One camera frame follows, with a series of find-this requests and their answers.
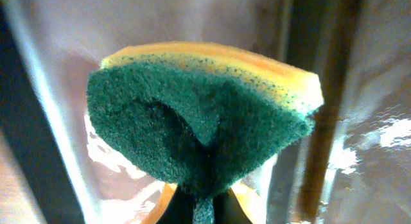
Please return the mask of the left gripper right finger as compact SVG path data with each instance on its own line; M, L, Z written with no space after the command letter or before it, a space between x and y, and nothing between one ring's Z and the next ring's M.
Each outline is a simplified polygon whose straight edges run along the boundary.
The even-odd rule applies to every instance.
M215 224L252 224L232 189L216 195L213 198L213 208Z

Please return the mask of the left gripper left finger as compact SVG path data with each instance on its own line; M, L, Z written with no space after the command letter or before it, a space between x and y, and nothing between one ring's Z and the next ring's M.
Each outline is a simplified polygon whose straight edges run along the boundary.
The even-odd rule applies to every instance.
M156 224L193 224L194 206L194 196L178 186Z

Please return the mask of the yellow green sponge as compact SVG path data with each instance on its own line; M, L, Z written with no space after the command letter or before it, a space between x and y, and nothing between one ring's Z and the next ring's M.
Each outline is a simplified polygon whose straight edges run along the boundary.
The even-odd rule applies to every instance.
M101 61L86 93L95 134L164 183L145 223L178 186L195 198L193 223L214 223L213 198L228 189L264 223L267 201L243 179L308 136L324 102L315 73L207 42L126 47Z

